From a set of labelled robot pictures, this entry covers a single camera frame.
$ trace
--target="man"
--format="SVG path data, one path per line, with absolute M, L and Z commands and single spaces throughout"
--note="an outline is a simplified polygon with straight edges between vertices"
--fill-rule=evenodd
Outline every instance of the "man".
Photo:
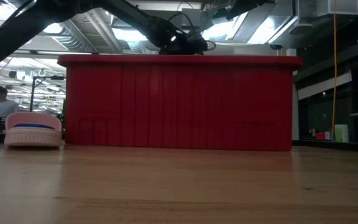
M 0 118 L 6 118 L 11 113 L 19 111 L 19 105 L 13 100 L 7 100 L 7 90 L 0 86 Z

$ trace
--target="yellow cable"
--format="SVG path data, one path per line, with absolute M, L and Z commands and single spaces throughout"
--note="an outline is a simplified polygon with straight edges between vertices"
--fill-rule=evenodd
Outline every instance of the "yellow cable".
M 336 77 L 338 75 L 338 65 L 337 65 L 337 53 L 336 53 L 336 1 L 334 0 L 334 69 L 335 69 L 335 79 L 334 79 L 334 103 L 333 103 L 333 127 L 331 140 L 334 139 L 335 135 L 335 104 L 336 104 Z

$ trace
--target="wooden tabletop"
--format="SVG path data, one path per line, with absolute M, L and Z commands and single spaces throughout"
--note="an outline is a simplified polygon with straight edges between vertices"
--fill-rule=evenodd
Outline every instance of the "wooden tabletop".
M 0 223 L 358 223 L 358 152 L 0 146 Z

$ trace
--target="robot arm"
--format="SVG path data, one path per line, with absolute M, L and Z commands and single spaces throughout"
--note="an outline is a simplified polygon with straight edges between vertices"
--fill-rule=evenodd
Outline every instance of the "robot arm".
M 247 4 L 246 7 L 242 7 L 243 1 L 237 1 L 232 8 L 233 13 L 229 12 L 227 18 L 251 10 L 264 1 L 266 0 L 248 0 L 248 3 L 253 4 Z M 63 22 L 78 13 L 97 7 L 109 11 L 136 28 L 151 43 L 161 48 L 161 54 L 199 54 L 208 48 L 199 32 L 186 34 L 169 21 L 149 16 L 126 0 L 37 0 L 32 7 L 0 27 L 0 61 L 50 24 Z

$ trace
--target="red storage bin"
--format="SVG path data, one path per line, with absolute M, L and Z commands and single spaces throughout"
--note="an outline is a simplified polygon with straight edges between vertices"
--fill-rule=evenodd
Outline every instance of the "red storage bin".
M 289 151 L 297 57 L 63 55 L 68 144 Z

